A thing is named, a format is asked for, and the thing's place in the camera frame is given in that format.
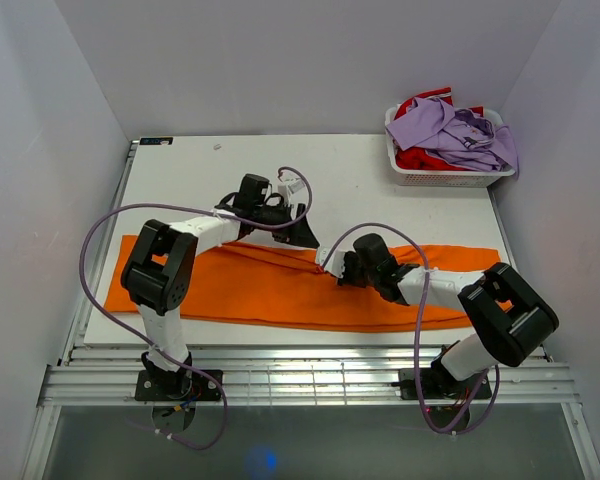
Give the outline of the orange trousers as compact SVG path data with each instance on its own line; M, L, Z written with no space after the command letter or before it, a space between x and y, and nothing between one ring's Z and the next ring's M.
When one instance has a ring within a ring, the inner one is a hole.
M105 308L138 313L121 285L136 241L123 236ZM430 265L456 272L486 270L501 260L493 249L452 245L422 247ZM381 298L373 288L338 286L315 263L315 250L291 250L234 242L196 257L180 305L185 319L244 325L355 333L414 331L418 307ZM460 311L436 307L428 296L422 329L469 327Z

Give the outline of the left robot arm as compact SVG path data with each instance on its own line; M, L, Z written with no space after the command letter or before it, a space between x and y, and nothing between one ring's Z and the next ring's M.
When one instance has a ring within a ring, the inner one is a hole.
M247 174L239 189L225 195L211 213L170 224L149 220L133 245L121 285L138 308L150 340L150 350L141 357L149 381L170 399L185 397L192 387L180 305L196 256L255 230L269 231L278 243L319 246L306 220L313 200L306 178L290 167L280 168L278 178L278 189L270 191L267 178Z

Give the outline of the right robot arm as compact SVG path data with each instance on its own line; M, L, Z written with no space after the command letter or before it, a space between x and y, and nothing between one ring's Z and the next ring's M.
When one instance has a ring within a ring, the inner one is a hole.
M510 265L453 272L401 263L382 237L367 234L351 251L336 251L323 263L340 285L372 287L384 300L426 304L459 311L473 333L446 347L423 369L402 381L420 383L426 398L454 397L474 385L477 375L497 365L517 367L559 327L554 310Z

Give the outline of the white plastic laundry basket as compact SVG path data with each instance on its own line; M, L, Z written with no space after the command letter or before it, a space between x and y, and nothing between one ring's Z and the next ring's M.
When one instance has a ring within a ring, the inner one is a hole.
M400 106L401 104L398 103L386 110L384 114L385 127L394 121ZM481 116L491 122L494 133L495 130L503 127L509 128L498 112L484 107L482 112ZM395 182L402 186L488 188L498 180L512 178L517 174L517 169L506 163L499 171L405 169L397 163L398 145L386 132L386 128L384 133L390 168L396 177Z

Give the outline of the red garment in basket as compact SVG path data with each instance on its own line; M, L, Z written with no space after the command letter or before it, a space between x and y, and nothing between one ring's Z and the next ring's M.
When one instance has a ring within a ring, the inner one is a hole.
M443 102L453 105L452 89L447 86L440 89L421 92L410 98L407 98L397 107L397 111L390 117L389 122L404 116L413 106L414 101L418 99L440 99ZM467 165L466 162L448 163L443 157L432 150L426 150L422 147L410 147L401 149L392 136L389 136L396 148L395 162L403 170L431 170L431 171L475 171L489 172L489 165L476 164Z

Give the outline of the lilac shirt in basket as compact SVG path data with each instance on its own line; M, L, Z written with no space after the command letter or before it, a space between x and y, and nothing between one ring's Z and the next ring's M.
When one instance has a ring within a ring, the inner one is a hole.
M386 125L386 132L400 150L421 148L452 167L479 172L518 169L507 125L439 97L414 98L403 115Z

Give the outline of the black label on table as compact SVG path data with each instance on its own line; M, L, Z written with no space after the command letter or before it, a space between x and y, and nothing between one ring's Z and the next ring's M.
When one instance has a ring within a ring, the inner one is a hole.
M141 146L164 146L172 143L172 137L143 137L139 140Z

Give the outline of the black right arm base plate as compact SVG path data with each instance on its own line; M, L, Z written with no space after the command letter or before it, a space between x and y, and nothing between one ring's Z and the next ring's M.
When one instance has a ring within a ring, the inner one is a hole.
M420 383L422 395L425 400L467 399L479 378L480 375L475 374L461 382L440 384L430 368L422 368L420 370ZM415 371L413 369L400 369L398 371L398 380L393 383L393 386L399 389L399 396L402 400L417 399Z

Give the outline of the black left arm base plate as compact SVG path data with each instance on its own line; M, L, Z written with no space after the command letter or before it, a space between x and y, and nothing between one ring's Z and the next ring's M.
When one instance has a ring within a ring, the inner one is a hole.
M221 400L221 393L214 382L199 374L193 374L184 381L181 393L166 393L143 370L138 374L133 398L139 402L216 402Z

